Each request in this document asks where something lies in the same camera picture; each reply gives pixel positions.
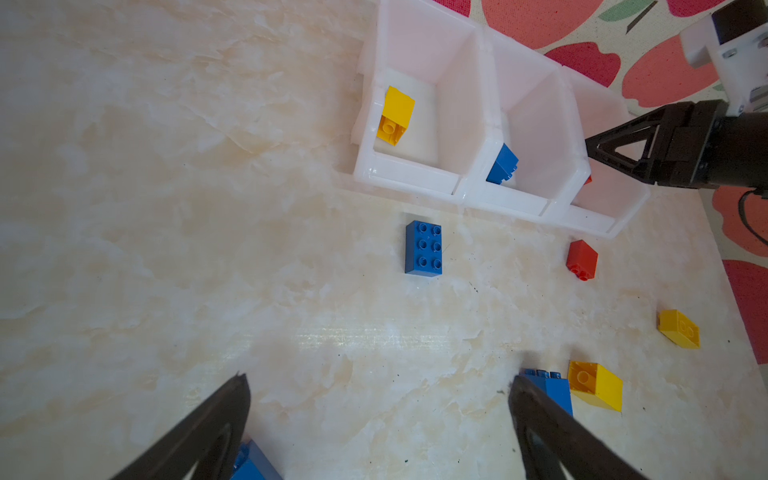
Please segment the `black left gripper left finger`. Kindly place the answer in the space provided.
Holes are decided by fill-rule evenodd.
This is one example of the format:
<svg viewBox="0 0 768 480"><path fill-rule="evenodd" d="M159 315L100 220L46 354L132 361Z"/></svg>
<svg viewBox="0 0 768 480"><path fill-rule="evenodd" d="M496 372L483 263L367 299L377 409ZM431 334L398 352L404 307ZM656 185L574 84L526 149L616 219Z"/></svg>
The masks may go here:
<svg viewBox="0 0 768 480"><path fill-rule="evenodd" d="M117 479L228 479L249 414L247 376L227 380Z"/></svg>

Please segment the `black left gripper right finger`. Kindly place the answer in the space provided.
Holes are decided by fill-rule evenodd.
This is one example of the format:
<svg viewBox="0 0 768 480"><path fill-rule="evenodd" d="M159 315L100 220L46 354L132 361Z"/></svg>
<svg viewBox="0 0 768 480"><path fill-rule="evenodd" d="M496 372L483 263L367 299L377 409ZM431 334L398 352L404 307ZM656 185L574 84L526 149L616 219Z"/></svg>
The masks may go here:
<svg viewBox="0 0 768 480"><path fill-rule="evenodd" d="M510 384L508 406L528 479L642 479L530 379Z"/></svg>

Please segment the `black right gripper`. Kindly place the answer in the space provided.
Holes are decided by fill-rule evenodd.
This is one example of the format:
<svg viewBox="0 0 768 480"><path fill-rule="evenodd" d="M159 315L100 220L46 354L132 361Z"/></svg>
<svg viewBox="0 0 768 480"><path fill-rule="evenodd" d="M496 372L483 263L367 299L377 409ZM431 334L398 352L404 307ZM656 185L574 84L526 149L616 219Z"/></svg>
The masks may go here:
<svg viewBox="0 0 768 480"><path fill-rule="evenodd" d="M659 107L585 140L588 156L649 185L767 190L767 113L723 101Z"/></svg>

